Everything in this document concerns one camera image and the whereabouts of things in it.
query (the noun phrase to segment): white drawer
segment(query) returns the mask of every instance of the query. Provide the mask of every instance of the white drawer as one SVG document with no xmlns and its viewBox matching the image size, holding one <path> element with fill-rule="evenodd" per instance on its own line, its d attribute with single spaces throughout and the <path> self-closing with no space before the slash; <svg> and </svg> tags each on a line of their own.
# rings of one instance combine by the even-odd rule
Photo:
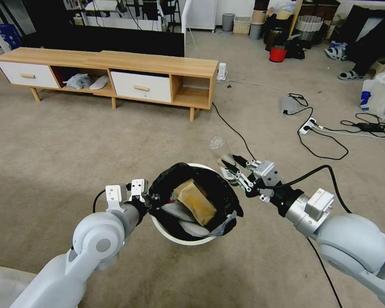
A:
<svg viewBox="0 0 385 308">
<path fill-rule="evenodd" d="M 129 98 L 145 98 L 171 103 L 170 78 L 111 72 L 115 92 Z"/>
<path fill-rule="evenodd" d="M 13 84 L 46 88 L 59 87 L 47 65 L 0 61 L 0 68 Z"/>
</svg>

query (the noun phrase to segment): red bucket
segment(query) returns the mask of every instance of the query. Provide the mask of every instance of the red bucket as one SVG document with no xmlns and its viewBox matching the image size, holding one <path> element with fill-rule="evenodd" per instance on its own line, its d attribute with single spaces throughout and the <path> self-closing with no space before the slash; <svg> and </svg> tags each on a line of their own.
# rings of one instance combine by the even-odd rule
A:
<svg viewBox="0 0 385 308">
<path fill-rule="evenodd" d="M 274 46 L 271 48 L 269 54 L 270 61 L 279 63 L 284 61 L 285 55 L 287 54 L 287 50 L 284 46 Z"/>
</svg>

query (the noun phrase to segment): sandal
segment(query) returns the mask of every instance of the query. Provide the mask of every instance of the sandal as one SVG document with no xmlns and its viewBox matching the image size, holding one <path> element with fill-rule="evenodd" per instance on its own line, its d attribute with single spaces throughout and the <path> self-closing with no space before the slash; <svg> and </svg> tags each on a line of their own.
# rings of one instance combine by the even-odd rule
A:
<svg viewBox="0 0 385 308">
<path fill-rule="evenodd" d="M 338 75 L 341 80 L 363 80 L 365 76 L 358 75 L 355 71 L 343 72 Z"/>
<path fill-rule="evenodd" d="M 345 45 L 326 48 L 324 51 L 326 55 L 333 60 L 345 61 L 347 59 L 347 55 L 345 54 Z"/>
</svg>

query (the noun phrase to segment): power strip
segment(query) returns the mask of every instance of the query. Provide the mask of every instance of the power strip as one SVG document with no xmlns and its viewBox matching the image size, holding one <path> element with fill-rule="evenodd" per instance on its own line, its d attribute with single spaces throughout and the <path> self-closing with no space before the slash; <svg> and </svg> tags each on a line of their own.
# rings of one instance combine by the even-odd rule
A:
<svg viewBox="0 0 385 308">
<path fill-rule="evenodd" d="M 308 121 L 306 121 L 305 124 L 299 129 L 299 133 L 301 135 L 305 135 L 314 126 L 316 122 L 317 121 L 313 117 L 310 117 Z"/>
</svg>

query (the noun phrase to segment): wooden leg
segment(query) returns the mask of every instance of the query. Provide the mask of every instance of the wooden leg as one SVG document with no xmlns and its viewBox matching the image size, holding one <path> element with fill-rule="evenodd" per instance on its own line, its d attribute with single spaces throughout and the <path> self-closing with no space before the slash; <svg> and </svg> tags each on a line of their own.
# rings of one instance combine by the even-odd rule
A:
<svg viewBox="0 0 385 308">
<path fill-rule="evenodd" d="M 36 99 L 36 102 L 41 101 L 39 94 L 37 93 L 36 88 L 30 88 L 31 92 L 33 93 L 34 98 Z"/>
<path fill-rule="evenodd" d="M 195 111 L 195 108 L 190 108 L 190 121 L 194 121 L 194 111 Z"/>
<path fill-rule="evenodd" d="M 113 109 L 117 108 L 116 98 L 111 98 L 111 107 L 113 107 Z"/>
</svg>

